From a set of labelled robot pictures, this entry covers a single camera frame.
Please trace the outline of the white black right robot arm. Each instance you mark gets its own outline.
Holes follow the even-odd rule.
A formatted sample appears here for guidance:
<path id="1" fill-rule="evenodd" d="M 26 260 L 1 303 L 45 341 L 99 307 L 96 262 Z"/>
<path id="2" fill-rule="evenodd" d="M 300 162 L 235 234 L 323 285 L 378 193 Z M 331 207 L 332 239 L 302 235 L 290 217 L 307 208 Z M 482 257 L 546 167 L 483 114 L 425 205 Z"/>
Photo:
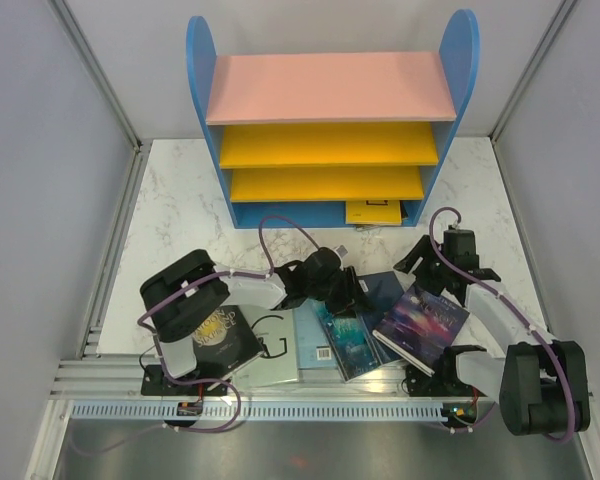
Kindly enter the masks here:
<path id="1" fill-rule="evenodd" d="M 433 383 L 451 394 L 474 387 L 492 399 L 516 436 L 568 441 L 590 425 L 585 354 L 529 320 L 500 276 L 483 268 L 471 230 L 449 227 L 442 243 L 422 236 L 395 270 L 413 274 L 421 293 L 447 292 L 489 331 L 503 353 L 477 345 L 446 346 L 433 363 Z"/>

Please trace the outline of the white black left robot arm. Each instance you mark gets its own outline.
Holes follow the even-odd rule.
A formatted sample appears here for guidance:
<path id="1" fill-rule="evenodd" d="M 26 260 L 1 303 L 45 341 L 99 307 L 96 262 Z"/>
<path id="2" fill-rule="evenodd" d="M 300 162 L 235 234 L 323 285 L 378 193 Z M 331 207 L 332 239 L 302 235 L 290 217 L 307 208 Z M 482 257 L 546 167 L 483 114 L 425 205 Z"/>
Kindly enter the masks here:
<path id="1" fill-rule="evenodd" d="M 198 249 L 150 277 L 140 286 L 146 313 L 138 324 L 152 333 L 164 383 L 179 395 L 197 387 L 191 335 L 225 305 L 292 310 L 311 299 L 335 317 L 370 311 L 355 269 L 342 266 L 345 252 L 319 247 L 305 260 L 256 272 L 217 264 Z"/>

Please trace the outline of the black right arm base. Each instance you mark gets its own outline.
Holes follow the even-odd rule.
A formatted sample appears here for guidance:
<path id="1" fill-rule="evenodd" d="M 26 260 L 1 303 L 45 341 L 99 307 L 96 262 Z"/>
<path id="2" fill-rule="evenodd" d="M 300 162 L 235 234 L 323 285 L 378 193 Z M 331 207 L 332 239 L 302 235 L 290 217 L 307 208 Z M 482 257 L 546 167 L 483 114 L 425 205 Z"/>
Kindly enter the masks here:
<path id="1" fill-rule="evenodd" d="M 457 376 L 456 359 L 462 353 L 474 351 L 485 352 L 486 349 L 474 345 L 445 347 L 434 362 L 431 375 L 407 365 L 401 386 L 411 397 L 472 397 L 473 387 L 460 381 Z"/>

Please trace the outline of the teal ocean cover book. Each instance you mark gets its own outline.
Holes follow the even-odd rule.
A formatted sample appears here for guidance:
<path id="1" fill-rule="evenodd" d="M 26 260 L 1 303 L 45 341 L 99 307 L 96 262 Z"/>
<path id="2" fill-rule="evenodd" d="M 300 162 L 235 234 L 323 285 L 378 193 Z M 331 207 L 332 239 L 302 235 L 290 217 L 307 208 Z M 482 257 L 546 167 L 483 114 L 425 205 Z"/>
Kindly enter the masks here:
<path id="1" fill-rule="evenodd" d="M 381 366 L 369 335 L 356 316 L 336 317 L 328 312 L 324 303 L 317 301 L 311 303 L 311 308 L 346 383 Z"/>

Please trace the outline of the dark navy blue book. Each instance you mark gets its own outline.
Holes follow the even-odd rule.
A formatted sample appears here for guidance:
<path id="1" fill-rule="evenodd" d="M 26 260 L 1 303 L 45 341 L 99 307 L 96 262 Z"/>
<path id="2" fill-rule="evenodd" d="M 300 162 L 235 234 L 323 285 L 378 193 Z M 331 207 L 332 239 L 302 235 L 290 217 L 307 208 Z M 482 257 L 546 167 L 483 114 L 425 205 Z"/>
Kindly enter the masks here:
<path id="1" fill-rule="evenodd" d="M 373 335 L 373 330 L 384 319 L 385 314 L 393 307 L 404 293 L 404 289 L 394 271 L 385 271 L 363 275 L 358 278 L 359 284 L 372 304 L 369 312 L 358 315 L 364 326 L 372 349 L 381 365 L 401 360 L 401 357 L 389 347 L 379 342 Z"/>

